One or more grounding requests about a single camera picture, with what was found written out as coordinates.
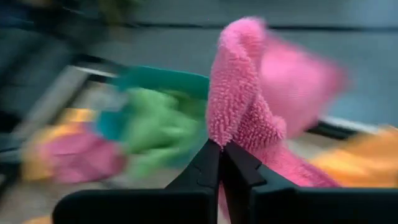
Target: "yellow cloth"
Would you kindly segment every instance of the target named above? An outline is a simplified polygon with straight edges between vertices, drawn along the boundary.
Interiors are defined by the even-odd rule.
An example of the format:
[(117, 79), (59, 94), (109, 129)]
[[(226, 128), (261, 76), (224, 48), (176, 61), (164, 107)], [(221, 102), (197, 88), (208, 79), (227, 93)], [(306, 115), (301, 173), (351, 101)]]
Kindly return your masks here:
[(24, 224), (51, 224), (51, 223), (52, 223), (51, 216), (34, 218), (24, 222)]
[(42, 180), (52, 176), (49, 165), (43, 160), (38, 148), (60, 136), (79, 132), (78, 122), (91, 121), (94, 111), (88, 109), (66, 109), (59, 124), (37, 131), (26, 143), (22, 153), (22, 180)]
[(398, 129), (360, 134), (310, 161), (343, 187), (398, 187)]

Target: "fabric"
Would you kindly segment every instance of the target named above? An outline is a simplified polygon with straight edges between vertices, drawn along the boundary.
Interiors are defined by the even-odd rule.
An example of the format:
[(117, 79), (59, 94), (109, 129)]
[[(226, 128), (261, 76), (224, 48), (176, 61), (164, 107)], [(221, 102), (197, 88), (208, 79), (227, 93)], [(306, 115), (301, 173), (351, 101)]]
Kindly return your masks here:
[(360, 134), (310, 162), (344, 187), (398, 187), (398, 129)]
[(143, 177), (173, 158), (188, 154), (204, 122), (205, 102), (177, 91), (132, 88), (133, 114), (124, 132), (124, 150), (144, 154), (131, 164), (135, 177)]
[[(277, 47), (277, 50), (273, 50), (273, 44), (279, 45), (280, 50)], [(211, 70), (206, 111), (208, 133), (210, 139), (221, 147), (234, 141), (267, 167), (297, 185), (337, 187), (338, 184), (322, 171), (293, 155), (284, 142), (287, 135), (298, 134), (304, 131), (304, 127), (311, 125), (311, 121), (316, 120), (320, 112), (319, 108), (340, 88), (338, 85), (341, 77), (328, 77), (339, 75), (329, 72), (334, 68), (324, 69), (327, 66), (322, 65), (311, 70), (306, 66), (322, 64), (322, 61), (314, 56), (308, 56), (311, 60), (299, 60), (304, 55), (305, 52), (277, 41), (275, 36), (264, 30), (264, 23), (259, 19), (249, 17), (230, 24), (220, 35)], [(287, 67), (274, 67), (268, 71), (266, 65), (270, 61), (277, 63), (278, 67)], [(307, 65), (299, 66), (295, 61)], [(300, 84), (285, 81), (289, 78), (294, 78)], [(273, 90), (280, 88), (281, 91), (265, 90), (270, 86)], [(294, 94), (295, 89), (284, 92), (290, 86), (298, 89), (299, 94)], [(319, 99), (313, 98), (319, 97), (313, 96), (319, 94), (326, 95)], [(270, 99), (274, 102), (272, 105), (267, 104)], [(318, 105), (303, 106), (309, 101)], [(272, 106), (275, 106), (276, 114), (280, 116), (272, 113)], [(295, 114), (295, 119), (300, 122), (290, 124), (292, 118), (283, 110), (300, 111)], [(220, 186), (219, 203), (227, 213), (223, 186)]]
[(24, 222), (24, 224), (52, 224), (52, 218), (50, 215), (45, 217), (33, 218)]
[(85, 123), (82, 132), (59, 137), (42, 146), (53, 178), (61, 183), (105, 179), (124, 169), (125, 158), (115, 142), (93, 133)]
[(56, 126), (37, 131), (27, 142), (22, 151), (22, 180), (34, 181), (48, 179), (52, 176), (48, 158), (40, 153), (40, 146), (60, 136), (80, 132), (78, 122), (90, 121), (94, 112), (88, 109), (66, 109)]

